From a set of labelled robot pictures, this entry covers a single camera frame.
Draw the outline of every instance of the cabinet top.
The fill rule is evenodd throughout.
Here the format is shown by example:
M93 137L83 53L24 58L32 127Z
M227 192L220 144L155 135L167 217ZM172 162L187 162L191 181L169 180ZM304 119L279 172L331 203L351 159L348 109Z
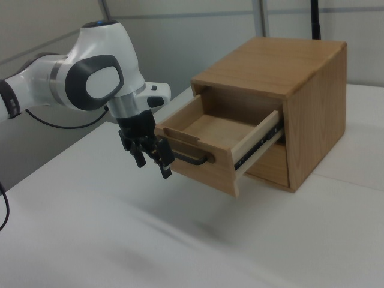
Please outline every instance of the cabinet top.
M255 37L191 83L288 99L346 47L341 41Z

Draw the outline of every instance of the open drawer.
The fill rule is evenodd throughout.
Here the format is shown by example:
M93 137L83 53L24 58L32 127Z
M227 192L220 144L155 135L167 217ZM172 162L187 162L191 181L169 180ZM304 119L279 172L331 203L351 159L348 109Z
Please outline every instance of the open drawer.
M157 124L176 157L172 170L237 197L237 179L284 134L280 102L247 99L208 88Z

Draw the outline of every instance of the wood grain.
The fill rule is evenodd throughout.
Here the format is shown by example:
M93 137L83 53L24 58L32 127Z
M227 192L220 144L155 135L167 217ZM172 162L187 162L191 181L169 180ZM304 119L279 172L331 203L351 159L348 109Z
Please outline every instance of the wood grain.
M345 46L256 37L193 77L193 91L211 86L286 100Z
M177 152L194 160L199 160L203 157L206 157L208 162L215 163L215 157L212 154L199 150L195 146L171 138L168 138L168 143L173 152Z
M261 97L231 89L211 88L211 98L219 103L219 109L210 112L211 115L236 119L243 123L257 125L273 111L279 112L283 118L283 104L279 99Z
M161 124L165 127L172 127L182 131L194 121L198 120L207 110L211 110L214 106L212 98L201 98L198 95L189 103L181 107L176 113L166 118Z
M191 146L195 147L196 149L199 149L200 151L204 151L204 152L208 152L208 153L212 154L215 158L214 166L212 166L212 168L216 167L216 168L221 169L221 170L230 170L229 167L231 167L231 166L233 167L232 153L231 153L229 147L223 147L221 145L218 145L217 143L209 143L208 141L206 141L204 139L199 139L199 138L197 138L197 140L194 141L193 143L190 143L189 139L186 139L184 137L179 137L179 134L167 133L167 131L169 131L169 130L167 130L166 128L161 129L160 127L158 127L156 129L155 133L156 133L156 135L158 135L160 137L166 137L172 141L173 140L179 141L179 142L184 143L186 145L191 145Z
M183 132L232 148L254 128L255 126L250 124L205 114L184 129Z
M246 172L266 181L289 187L287 151L285 145L272 145Z
M173 139L164 133L163 129L157 128L156 135L167 137L171 142L184 143L179 139ZM182 160L176 159L171 164L171 169L191 179L214 187L234 197L239 196L239 190L235 182L235 170L233 168L232 154L230 148L214 146L199 139L196 145L192 145L203 152L213 155L214 161L208 161L202 165L192 165Z
M346 127L346 47L283 103L289 182L297 189Z

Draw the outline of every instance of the white wall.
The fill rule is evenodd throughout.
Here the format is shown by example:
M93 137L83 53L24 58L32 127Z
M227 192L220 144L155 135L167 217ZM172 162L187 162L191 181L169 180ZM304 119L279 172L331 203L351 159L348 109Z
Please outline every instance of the white wall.
M322 39L348 44L348 82L384 86L384 2L319 0ZM310 1L267 0L271 37L311 38Z
M39 52L66 54L76 41L77 30L102 18L97 0L0 1L0 78L11 75ZM59 125L85 124L101 113L61 107L31 110ZM6 189L11 188L95 127L58 130L26 113L0 123L0 181Z
M148 81L167 82L172 96L190 79L256 35L252 0L107 0L131 37Z

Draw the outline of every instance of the cabinet side panel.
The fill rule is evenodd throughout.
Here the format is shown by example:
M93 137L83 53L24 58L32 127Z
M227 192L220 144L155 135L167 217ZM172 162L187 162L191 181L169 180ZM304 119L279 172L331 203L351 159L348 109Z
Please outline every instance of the cabinet side panel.
M290 187L294 190L346 127L347 48L283 103Z

